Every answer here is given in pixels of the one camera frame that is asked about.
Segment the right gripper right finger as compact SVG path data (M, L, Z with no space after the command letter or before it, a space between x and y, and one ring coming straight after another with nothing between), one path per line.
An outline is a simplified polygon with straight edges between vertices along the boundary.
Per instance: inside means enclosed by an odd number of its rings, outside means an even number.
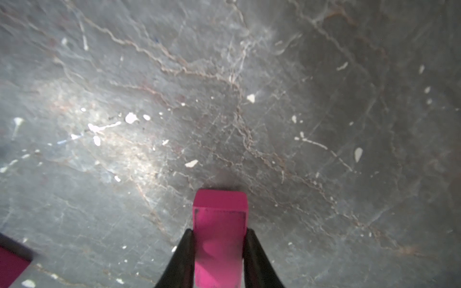
M247 229L243 259L246 288L285 288L253 229Z

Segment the long magenta block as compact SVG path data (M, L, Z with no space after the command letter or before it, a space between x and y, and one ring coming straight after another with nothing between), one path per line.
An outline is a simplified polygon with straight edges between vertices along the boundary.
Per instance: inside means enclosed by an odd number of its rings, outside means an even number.
M193 202L195 285L239 288L249 205L246 193L200 189Z

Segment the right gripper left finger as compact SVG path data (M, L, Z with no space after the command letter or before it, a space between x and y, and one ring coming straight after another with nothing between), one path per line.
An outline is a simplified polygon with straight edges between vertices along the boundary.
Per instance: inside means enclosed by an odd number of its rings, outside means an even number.
M192 288L194 285L195 238L186 229L176 251L155 288Z

